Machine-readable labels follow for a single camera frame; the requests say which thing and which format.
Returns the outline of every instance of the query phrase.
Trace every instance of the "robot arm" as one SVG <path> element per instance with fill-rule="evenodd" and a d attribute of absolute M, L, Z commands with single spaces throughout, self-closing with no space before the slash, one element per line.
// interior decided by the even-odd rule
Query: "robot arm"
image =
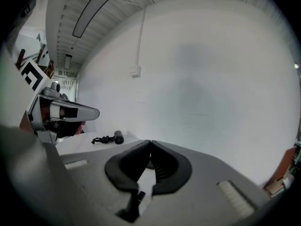
<path fill-rule="evenodd" d="M 82 121 L 99 117 L 99 110 L 64 100 L 60 97 L 59 86 L 52 83 L 37 94 L 27 112 L 32 129 L 37 132 L 42 143 L 55 145 L 58 138 L 73 136 Z M 49 106 L 50 118 L 43 120 L 41 105 Z"/>

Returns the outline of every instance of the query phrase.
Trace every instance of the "black cylindrical object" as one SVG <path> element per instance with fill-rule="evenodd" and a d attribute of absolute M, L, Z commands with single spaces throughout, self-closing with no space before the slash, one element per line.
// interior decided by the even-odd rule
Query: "black cylindrical object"
<path fill-rule="evenodd" d="M 123 139 L 123 135 L 122 135 L 122 132 L 120 130 L 117 130 L 114 132 L 114 138 L 115 138 L 115 143 L 120 145 L 124 142 L 124 139 Z"/>

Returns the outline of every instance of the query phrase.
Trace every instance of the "black cable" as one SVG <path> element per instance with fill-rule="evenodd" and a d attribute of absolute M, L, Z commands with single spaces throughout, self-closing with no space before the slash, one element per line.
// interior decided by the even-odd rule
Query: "black cable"
<path fill-rule="evenodd" d="M 111 143 L 115 140 L 115 137 L 109 137 L 109 136 L 106 136 L 106 137 L 96 137 L 93 139 L 93 141 L 91 142 L 92 144 L 95 144 L 95 142 L 101 142 L 101 143 L 104 143 L 104 144 L 108 144 L 108 143 Z"/>
<path fill-rule="evenodd" d="M 104 144 L 115 142 L 116 144 L 120 145 L 124 142 L 124 139 L 123 139 L 122 132 L 120 130 L 117 130 L 117 131 L 115 131 L 113 137 L 109 137 L 109 136 L 96 137 L 91 141 L 91 143 L 95 144 L 95 142 L 101 142 L 101 143 L 104 143 Z"/>

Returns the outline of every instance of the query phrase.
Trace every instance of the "ceiling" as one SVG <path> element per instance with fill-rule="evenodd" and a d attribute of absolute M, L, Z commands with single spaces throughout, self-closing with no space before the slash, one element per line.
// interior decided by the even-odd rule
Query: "ceiling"
<path fill-rule="evenodd" d="M 57 73 L 76 76 L 91 50 L 106 34 L 137 11 L 161 0 L 109 0 L 94 16 L 82 37 L 72 36 L 75 24 L 89 0 L 48 0 L 46 37 L 50 59 Z M 301 62 L 299 44 L 285 17 L 271 0 L 239 0 L 262 10 L 277 26 L 296 63 Z M 66 54 L 72 55 L 69 70 Z"/>

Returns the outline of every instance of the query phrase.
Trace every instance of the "ceiling light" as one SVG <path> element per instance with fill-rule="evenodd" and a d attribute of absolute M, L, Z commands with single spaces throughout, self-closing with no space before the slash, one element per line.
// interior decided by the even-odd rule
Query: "ceiling light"
<path fill-rule="evenodd" d="M 81 38 L 86 27 L 98 12 L 99 9 L 107 2 L 108 0 L 90 0 L 86 5 L 85 9 L 82 11 L 75 28 L 73 30 L 73 36 Z"/>
<path fill-rule="evenodd" d="M 69 69 L 70 64 L 71 64 L 71 59 L 72 59 L 71 55 L 66 55 L 66 57 L 65 57 L 65 69 Z"/>

